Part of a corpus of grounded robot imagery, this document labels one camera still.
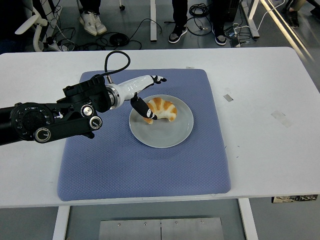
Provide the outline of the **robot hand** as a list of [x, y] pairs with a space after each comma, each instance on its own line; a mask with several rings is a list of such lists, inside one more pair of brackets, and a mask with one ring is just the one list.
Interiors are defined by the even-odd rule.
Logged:
[[150, 109], [143, 99], [138, 97], [138, 93], [142, 90], [166, 82], [167, 79], [158, 75], [144, 75], [127, 80], [115, 87], [117, 94], [117, 104], [114, 107], [119, 107], [124, 101], [130, 100], [130, 104], [142, 117], [152, 120], [157, 120], [157, 115]]

